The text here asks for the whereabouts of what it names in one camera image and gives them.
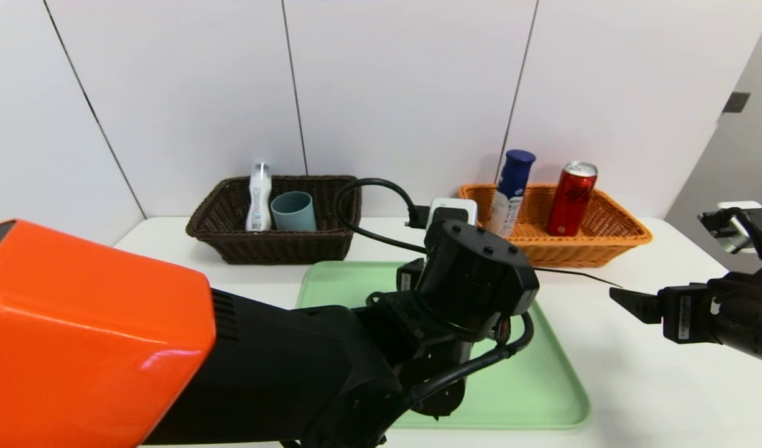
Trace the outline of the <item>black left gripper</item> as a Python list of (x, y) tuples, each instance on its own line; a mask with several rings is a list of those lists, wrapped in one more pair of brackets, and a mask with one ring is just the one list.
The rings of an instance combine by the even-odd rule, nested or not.
[(415, 289), (424, 270), (424, 258), (417, 258), (397, 268), (396, 286), (397, 291), (411, 291)]

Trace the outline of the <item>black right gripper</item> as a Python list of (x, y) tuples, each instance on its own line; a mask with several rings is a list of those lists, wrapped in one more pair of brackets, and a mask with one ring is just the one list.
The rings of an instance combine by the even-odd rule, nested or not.
[(611, 287), (609, 297), (644, 324), (662, 323), (674, 343), (721, 344), (762, 361), (759, 275), (728, 273), (705, 284), (665, 287), (657, 296)]

